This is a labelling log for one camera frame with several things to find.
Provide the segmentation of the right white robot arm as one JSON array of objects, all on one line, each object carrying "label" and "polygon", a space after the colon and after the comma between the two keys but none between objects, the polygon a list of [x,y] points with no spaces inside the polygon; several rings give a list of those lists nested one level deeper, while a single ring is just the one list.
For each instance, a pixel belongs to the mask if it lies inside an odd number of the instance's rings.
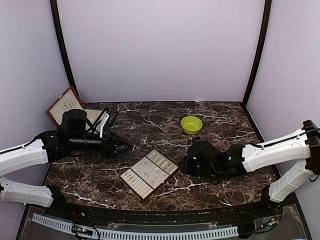
[{"label": "right white robot arm", "polygon": [[225,152],[211,143],[195,137],[181,163],[181,172],[217,184],[224,180],[247,175],[267,166],[295,161],[277,181],[262,191],[262,201],[255,205],[255,213],[266,217],[306,181],[314,182],[320,175],[320,129],[312,120],[302,128],[277,139],[249,143]]}]

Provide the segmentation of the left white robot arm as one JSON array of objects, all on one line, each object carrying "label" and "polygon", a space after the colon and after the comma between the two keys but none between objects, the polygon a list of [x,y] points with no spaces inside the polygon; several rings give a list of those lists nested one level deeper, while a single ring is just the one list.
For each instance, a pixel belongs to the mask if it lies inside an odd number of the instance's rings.
[{"label": "left white robot arm", "polygon": [[62,122],[56,130],[42,132],[28,143],[1,151],[1,202],[51,208],[58,217],[67,218],[71,208],[57,186],[30,185],[9,180],[6,175],[29,167],[58,162],[72,157],[75,151],[99,152],[108,159],[131,151],[132,144],[109,130],[117,117],[117,111],[105,108],[97,120],[91,122],[86,111],[72,109],[63,113]]}]

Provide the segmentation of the beige jewelry tray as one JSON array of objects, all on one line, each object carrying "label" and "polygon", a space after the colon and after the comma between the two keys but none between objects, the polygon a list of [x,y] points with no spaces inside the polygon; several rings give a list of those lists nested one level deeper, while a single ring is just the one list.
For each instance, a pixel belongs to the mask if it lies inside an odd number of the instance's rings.
[{"label": "beige jewelry tray", "polygon": [[154,149],[120,175],[120,179],[145,200],[177,170],[176,164]]}]

